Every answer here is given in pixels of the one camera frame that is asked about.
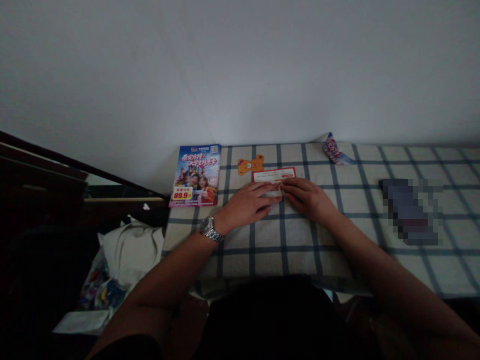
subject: red and white card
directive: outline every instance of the red and white card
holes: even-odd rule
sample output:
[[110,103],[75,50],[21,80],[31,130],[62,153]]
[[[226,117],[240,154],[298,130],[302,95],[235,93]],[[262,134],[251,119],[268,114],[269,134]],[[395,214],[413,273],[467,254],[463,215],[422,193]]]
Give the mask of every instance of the red and white card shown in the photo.
[[269,191],[265,194],[266,197],[283,196],[282,180],[288,178],[296,178],[297,173],[294,167],[287,167],[284,169],[274,169],[265,171],[252,172],[252,178],[254,183],[259,182],[278,182],[278,188],[274,191]]

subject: wristwatch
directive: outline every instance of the wristwatch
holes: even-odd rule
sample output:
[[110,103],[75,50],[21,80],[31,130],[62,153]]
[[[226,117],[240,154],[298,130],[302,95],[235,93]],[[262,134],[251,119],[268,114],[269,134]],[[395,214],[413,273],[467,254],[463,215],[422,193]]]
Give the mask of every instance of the wristwatch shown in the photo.
[[200,233],[216,243],[220,243],[225,239],[225,236],[220,235],[214,229],[214,217],[207,216],[200,223]]

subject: hand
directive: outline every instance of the hand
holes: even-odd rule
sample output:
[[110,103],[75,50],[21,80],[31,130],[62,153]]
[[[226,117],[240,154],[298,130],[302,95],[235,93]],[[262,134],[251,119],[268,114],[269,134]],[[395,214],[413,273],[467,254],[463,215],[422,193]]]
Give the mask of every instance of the hand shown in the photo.
[[327,227],[343,217],[325,191],[313,182],[301,178],[282,180],[285,197],[307,218]]
[[278,183],[252,182],[238,190],[229,202],[214,216],[214,228],[221,235],[227,235],[235,228],[256,223],[266,217],[271,204],[282,201],[282,197],[260,197],[273,191]]

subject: white paper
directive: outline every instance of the white paper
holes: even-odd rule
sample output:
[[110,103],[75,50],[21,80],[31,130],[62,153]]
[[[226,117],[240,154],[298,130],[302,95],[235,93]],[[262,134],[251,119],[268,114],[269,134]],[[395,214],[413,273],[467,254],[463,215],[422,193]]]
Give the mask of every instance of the white paper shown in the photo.
[[[295,168],[288,167],[284,169],[275,169],[275,170],[266,170],[266,171],[258,171],[253,173],[253,182],[277,182],[281,184],[283,179],[288,178],[296,178]],[[283,196],[284,192],[282,191],[281,186],[279,186],[278,190],[269,191],[263,195],[266,198],[274,198],[278,196]]]
[[52,332],[59,334],[91,332],[100,329],[108,316],[108,310],[67,312]]

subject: blue checkered fabric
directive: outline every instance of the blue checkered fabric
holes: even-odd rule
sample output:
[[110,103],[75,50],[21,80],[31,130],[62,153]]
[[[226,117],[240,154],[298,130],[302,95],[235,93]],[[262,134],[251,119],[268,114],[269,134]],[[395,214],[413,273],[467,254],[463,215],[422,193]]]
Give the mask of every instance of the blue checkered fabric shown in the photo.
[[[323,143],[224,146],[217,207],[173,208],[166,232],[166,256],[199,222],[225,205],[250,173],[240,176],[238,159],[265,157],[265,170],[295,167],[325,190],[338,209],[373,242],[442,298],[480,296],[480,149],[374,146],[339,143],[357,165],[337,166]],[[443,183],[441,245],[408,246],[384,226],[381,179],[438,179]],[[207,262],[195,291],[214,298],[255,276],[307,274],[334,291],[367,294],[335,239],[298,213],[289,202],[263,220],[232,231]]]

